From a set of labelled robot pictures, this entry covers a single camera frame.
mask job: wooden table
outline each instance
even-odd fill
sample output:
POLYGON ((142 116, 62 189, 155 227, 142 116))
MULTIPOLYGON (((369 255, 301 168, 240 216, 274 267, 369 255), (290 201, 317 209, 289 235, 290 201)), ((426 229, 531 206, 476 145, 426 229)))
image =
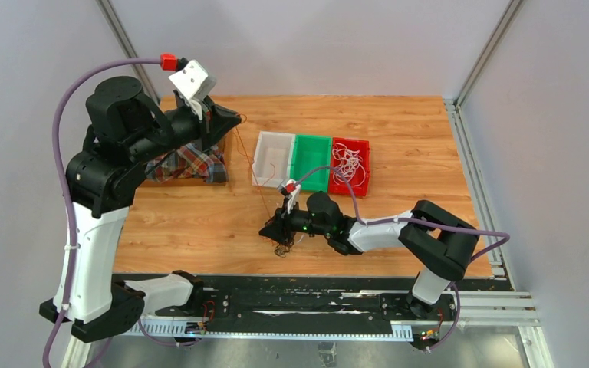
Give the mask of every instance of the wooden table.
MULTIPOLYGON (((216 97, 243 113, 238 131, 250 156, 260 130, 342 136, 370 141, 371 179, 359 200, 366 218, 395 215, 429 199, 477 225, 449 120, 439 97, 256 96, 216 97)), ((164 100, 164 110, 174 100, 164 100)), ((139 188, 120 239, 116 272, 415 276, 422 265, 405 248, 342 256, 322 237, 304 238, 284 258, 258 236, 282 195, 248 178, 248 162, 235 137, 227 140, 226 186, 139 188)), ((300 203, 310 193, 303 192, 300 203)), ((350 197, 332 195, 354 215, 350 197)), ((483 247, 480 241, 478 249, 483 247)), ((468 276, 491 277, 486 257, 468 276)))

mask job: plaid cloth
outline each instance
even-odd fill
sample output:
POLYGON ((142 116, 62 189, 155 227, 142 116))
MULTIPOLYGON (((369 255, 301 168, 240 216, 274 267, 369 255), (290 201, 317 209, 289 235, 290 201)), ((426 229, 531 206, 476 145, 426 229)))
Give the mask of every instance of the plaid cloth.
POLYGON ((217 145, 211 147, 211 153, 205 154, 201 150, 202 144, 189 143, 180 147, 170 155, 160 166, 152 169, 165 156, 157 157, 146 165, 146 177, 155 182, 165 182, 169 179, 204 178, 205 182, 228 182, 229 176, 225 168, 225 160, 217 145))

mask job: white wall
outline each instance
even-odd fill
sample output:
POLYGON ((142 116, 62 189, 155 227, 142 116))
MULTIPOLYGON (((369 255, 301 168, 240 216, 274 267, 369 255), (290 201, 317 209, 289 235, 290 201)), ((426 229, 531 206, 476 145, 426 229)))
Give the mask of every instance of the white wall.
MULTIPOLYGON (((51 155, 55 105, 79 75, 122 57, 93 1, 0 0, 0 366, 41 366, 51 330, 38 306, 57 290, 66 237, 51 155)), ((65 160, 81 146, 84 100, 97 82, 79 90, 64 114, 65 160)))
POLYGON ((556 366, 589 366, 589 2, 528 0, 464 115, 556 366))
MULTIPOLYGON (((508 0, 113 0, 139 56, 195 58, 216 94, 454 97, 508 0)), ((172 88, 160 71, 160 94, 172 88)))

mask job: red cable end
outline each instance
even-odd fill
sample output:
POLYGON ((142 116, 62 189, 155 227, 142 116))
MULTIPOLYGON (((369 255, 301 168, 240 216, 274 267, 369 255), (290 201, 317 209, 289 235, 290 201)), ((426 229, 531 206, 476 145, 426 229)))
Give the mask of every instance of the red cable end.
POLYGON ((161 54, 161 68, 165 71, 177 71, 177 56, 161 54))

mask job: white cords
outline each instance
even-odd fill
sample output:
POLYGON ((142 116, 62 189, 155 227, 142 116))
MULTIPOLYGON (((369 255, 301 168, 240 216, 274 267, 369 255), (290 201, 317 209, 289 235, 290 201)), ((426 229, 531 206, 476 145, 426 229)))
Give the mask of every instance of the white cords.
MULTIPOLYGON (((347 181, 350 182, 356 175, 357 171, 362 169, 362 181, 358 184, 352 184, 352 186, 361 186, 364 183, 364 180, 367 178, 367 171, 364 169, 364 166, 362 166, 360 150, 348 149, 342 143, 335 143, 331 153, 333 154, 334 159, 340 161, 340 163, 335 166, 335 168, 338 169, 345 178, 347 178, 347 181)), ((333 181, 335 184, 344 184, 342 179, 337 176, 335 171, 333 171, 333 181)))

